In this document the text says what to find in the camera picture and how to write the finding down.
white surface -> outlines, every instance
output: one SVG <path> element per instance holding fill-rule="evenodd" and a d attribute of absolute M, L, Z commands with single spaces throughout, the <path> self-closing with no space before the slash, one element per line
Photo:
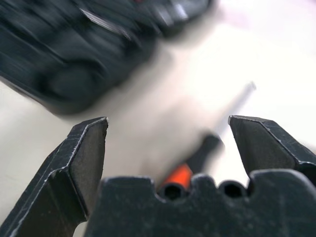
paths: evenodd
<path fill-rule="evenodd" d="M 257 92 L 240 114 L 274 119 L 297 139 L 314 144 L 316 62 L 206 16 L 177 40 L 162 42 L 155 60 L 113 90 L 94 108 L 56 117 L 0 84 L 0 223 L 47 155 L 82 120 L 108 116 L 104 176 L 151 175 L 195 146 L 200 131 L 214 126 L 243 86 Z M 225 152 L 209 173 L 220 183 L 246 184 L 229 130 Z"/>

scratched black metal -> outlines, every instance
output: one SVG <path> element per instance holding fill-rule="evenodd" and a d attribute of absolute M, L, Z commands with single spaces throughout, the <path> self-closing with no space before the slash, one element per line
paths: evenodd
<path fill-rule="evenodd" d="M 316 231 L 316 189 L 294 170 L 250 174 L 239 196 L 216 188 L 206 175 L 192 179 L 179 201 L 159 198 L 150 179 L 121 177 L 101 183 L 85 237 L 310 237 Z"/>
<path fill-rule="evenodd" d="M 1 237 L 73 236 L 94 206 L 107 126 L 106 118 L 96 118 L 73 127 L 0 227 Z"/>
<path fill-rule="evenodd" d="M 230 126 L 247 173 L 290 168 L 304 173 L 316 184 L 316 156 L 276 122 L 232 116 Z"/>

blurry black object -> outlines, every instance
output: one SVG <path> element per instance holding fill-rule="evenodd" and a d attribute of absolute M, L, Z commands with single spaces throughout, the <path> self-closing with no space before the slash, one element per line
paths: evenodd
<path fill-rule="evenodd" d="M 229 123 L 247 189 L 235 181 L 216 188 L 196 175 L 188 190 L 174 185 L 157 195 L 149 178 L 116 177 L 94 196 L 107 127 L 98 118 L 75 126 L 45 160 L 0 236 L 72 237 L 91 210 L 85 237 L 314 236 L 316 156 L 271 120 L 232 116 Z"/>
<path fill-rule="evenodd" d="M 161 31 L 205 10 L 178 1 L 2 0 L 0 76 L 54 113 L 80 112 L 148 61 Z"/>

